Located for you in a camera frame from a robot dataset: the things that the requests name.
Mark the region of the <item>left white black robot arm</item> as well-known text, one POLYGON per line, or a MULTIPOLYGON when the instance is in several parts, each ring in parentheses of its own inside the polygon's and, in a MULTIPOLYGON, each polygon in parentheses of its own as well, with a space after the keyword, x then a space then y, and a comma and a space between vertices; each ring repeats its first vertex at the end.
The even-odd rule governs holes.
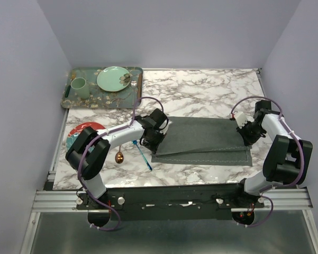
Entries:
POLYGON ((77 172, 78 180, 89 195, 88 202, 95 209, 106 205, 107 188, 100 171, 110 150, 131 141, 141 141, 152 153, 156 153, 168 129, 169 118, 160 109, 150 115, 133 115, 129 123, 105 129, 98 133, 84 128, 65 155, 65 159, 77 172))

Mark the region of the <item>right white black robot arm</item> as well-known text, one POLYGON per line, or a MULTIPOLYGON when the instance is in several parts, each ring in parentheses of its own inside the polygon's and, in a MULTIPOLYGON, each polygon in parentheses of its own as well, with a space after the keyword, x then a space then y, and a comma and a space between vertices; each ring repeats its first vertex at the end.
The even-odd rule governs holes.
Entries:
POLYGON ((253 121, 243 112, 234 109, 230 112, 246 146, 255 144, 265 135, 272 140, 262 171, 242 180, 241 189, 233 193, 233 202, 238 207, 256 203, 264 192, 275 187, 300 185, 307 174, 313 144, 297 136, 285 122, 282 110, 274 111, 272 104, 273 100, 259 96, 253 121))

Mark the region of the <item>dark grey cloth napkin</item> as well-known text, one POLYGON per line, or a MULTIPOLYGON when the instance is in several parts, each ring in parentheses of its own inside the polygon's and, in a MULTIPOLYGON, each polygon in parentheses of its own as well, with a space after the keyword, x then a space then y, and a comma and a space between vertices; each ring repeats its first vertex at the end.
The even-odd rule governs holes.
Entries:
POLYGON ((229 119, 172 116, 151 161, 176 165, 252 166, 237 124, 229 119))

